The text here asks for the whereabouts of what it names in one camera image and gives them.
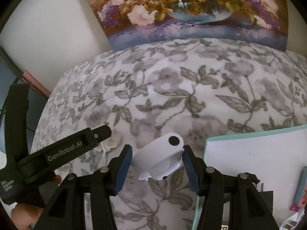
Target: silver bolt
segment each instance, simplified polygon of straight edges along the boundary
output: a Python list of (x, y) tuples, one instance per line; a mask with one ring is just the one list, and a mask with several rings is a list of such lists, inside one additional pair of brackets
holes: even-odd
[(206, 169), (206, 171), (207, 171), (208, 173), (213, 173), (213, 172), (215, 171), (215, 169), (212, 168), (212, 167), (208, 167), (208, 168)]
[(241, 173), (241, 174), (240, 174), (240, 177), (241, 177), (242, 179), (246, 179), (246, 178), (248, 178), (248, 175), (245, 174), (245, 173)]
[(75, 177), (76, 177), (75, 174), (70, 173), (70, 174), (68, 174), (67, 179), (72, 180), (72, 179), (74, 179)]
[(108, 171), (109, 171), (109, 168), (107, 166), (104, 166), (104, 167), (100, 168), (100, 172), (101, 173), (106, 173)]

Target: floral tablecloth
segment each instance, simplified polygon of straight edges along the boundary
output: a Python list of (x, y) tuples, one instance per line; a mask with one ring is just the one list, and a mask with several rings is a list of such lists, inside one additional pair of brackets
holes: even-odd
[[(57, 170), (93, 173), (169, 132), (203, 155), (211, 136), (306, 124), (307, 63), (291, 51), (228, 39), (183, 39), (100, 54), (68, 70), (36, 130), (32, 152), (86, 127), (108, 124), (113, 138)], [(91, 229), (89, 195), (87, 228)], [(119, 230), (190, 230), (196, 195), (183, 168), (162, 181), (130, 169), (112, 198)]]

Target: white tape dispenser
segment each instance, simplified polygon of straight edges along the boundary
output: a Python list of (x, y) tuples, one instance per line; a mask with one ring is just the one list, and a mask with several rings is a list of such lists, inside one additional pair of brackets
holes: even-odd
[(176, 133), (163, 135), (143, 147), (131, 160), (139, 180), (162, 180), (181, 165), (183, 139)]

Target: floral painting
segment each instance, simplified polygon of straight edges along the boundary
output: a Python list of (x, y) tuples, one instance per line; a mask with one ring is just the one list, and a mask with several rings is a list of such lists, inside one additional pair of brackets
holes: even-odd
[(286, 50), (286, 0), (87, 0), (114, 50), (170, 39), (227, 38)]

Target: finger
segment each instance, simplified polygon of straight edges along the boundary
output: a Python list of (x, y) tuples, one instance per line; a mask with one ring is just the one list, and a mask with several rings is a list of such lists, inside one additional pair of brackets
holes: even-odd
[(56, 175), (55, 177), (52, 178), (52, 180), (60, 184), (62, 181), (62, 177), (60, 175)]
[(19, 203), (12, 210), (11, 219), (18, 230), (30, 230), (30, 224), (36, 223), (42, 212), (42, 208)]

